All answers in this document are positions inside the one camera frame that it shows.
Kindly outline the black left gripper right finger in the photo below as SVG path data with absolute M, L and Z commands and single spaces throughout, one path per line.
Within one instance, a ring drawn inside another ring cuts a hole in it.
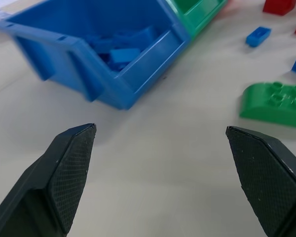
M 277 138 L 226 128 L 248 202 L 268 237 L 296 237 L 296 156 Z

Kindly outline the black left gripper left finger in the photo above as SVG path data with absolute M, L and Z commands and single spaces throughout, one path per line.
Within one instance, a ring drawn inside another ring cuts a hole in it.
M 96 125 L 58 134 L 0 204 L 0 237 L 65 237 L 86 184 Z

